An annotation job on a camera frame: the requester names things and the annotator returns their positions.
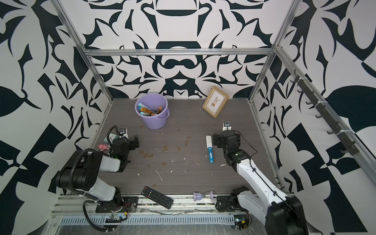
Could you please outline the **white blue cleaning brush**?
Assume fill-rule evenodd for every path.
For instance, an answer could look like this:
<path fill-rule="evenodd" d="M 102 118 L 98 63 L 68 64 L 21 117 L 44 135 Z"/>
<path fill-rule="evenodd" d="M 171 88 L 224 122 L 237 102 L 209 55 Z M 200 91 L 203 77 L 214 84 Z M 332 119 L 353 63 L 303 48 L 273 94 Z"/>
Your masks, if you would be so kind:
<path fill-rule="evenodd" d="M 207 149 L 208 149 L 208 152 L 209 152 L 209 162 L 211 164 L 214 163 L 214 157 L 213 157 L 213 152 L 212 152 L 212 137 L 210 135 L 207 135 L 206 136 L 206 145 L 207 145 Z"/>

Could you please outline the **yellow scoop trowel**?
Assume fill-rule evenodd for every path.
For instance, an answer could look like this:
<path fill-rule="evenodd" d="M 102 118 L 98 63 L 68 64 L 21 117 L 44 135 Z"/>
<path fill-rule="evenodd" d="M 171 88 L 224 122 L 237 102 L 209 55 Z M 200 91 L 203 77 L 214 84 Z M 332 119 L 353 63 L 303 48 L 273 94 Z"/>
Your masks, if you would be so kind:
<path fill-rule="evenodd" d="M 143 112 L 146 112 L 146 113 L 149 113 L 149 114 L 151 114 L 151 115 L 154 114 L 154 112 L 153 112 L 152 110 L 149 110 L 149 109 L 146 109 L 146 108 L 142 108 L 142 111 L 143 111 Z"/>

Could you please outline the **light blue pointed trowel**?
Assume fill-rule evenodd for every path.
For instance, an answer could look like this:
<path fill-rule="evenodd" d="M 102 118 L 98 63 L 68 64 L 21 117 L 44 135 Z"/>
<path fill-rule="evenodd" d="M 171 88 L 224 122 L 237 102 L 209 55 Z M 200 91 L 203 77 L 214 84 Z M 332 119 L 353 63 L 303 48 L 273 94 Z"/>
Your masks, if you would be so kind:
<path fill-rule="evenodd" d="M 147 107 L 146 105 L 142 104 L 141 102 L 138 103 L 138 106 L 139 106 L 139 107 L 146 108 L 146 109 L 150 109 L 149 107 Z"/>

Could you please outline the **light blue scoop trowel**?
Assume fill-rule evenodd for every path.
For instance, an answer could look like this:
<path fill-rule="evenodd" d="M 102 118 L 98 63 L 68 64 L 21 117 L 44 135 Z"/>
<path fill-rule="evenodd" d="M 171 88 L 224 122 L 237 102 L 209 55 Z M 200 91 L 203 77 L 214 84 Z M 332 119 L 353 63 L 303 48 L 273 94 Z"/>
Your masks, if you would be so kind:
<path fill-rule="evenodd" d="M 151 115 L 151 114 L 149 114 L 149 113 L 142 112 L 142 111 L 140 112 L 140 114 L 143 115 L 143 116 L 150 116 L 150 115 Z"/>

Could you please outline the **light green small trowel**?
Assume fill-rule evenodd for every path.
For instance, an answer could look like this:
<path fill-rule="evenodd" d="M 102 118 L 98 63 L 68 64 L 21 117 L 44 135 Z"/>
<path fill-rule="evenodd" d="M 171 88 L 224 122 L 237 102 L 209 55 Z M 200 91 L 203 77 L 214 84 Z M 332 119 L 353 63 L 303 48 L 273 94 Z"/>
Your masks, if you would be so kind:
<path fill-rule="evenodd" d="M 162 112 L 162 109 L 163 109 L 163 108 L 162 108 L 161 106 L 159 106 L 158 109 L 157 109 L 156 114 L 160 114 L 160 113 Z"/>

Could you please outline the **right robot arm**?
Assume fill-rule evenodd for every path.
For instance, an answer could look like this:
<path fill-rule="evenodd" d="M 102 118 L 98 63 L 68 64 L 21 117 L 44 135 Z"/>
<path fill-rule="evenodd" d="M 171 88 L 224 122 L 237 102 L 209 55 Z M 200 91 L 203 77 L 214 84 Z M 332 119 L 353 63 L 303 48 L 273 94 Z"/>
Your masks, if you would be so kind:
<path fill-rule="evenodd" d="M 303 205 L 297 197 L 289 197 L 261 172 L 252 156 L 240 148 L 241 134 L 225 130 L 214 134 L 212 142 L 222 148 L 227 165 L 238 173 L 253 193 L 244 190 L 235 193 L 236 209 L 256 217 L 268 235 L 307 235 L 307 221 Z"/>

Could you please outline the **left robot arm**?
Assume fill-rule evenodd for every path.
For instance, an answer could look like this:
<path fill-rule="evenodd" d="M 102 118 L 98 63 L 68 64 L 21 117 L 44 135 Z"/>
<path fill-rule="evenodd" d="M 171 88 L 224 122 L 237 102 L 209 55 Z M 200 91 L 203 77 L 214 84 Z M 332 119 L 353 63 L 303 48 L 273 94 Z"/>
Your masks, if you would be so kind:
<path fill-rule="evenodd" d="M 129 212 L 137 208 L 138 198 L 122 196 L 120 189 L 99 178 L 99 173 L 122 173 L 130 163 L 129 152 L 139 148 L 139 138 L 129 139 L 126 128 L 113 126 L 107 144 L 98 150 L 75 151 L 55 177 L 57 187 L 87 197 L 96 204 L 96 213 Z"/>

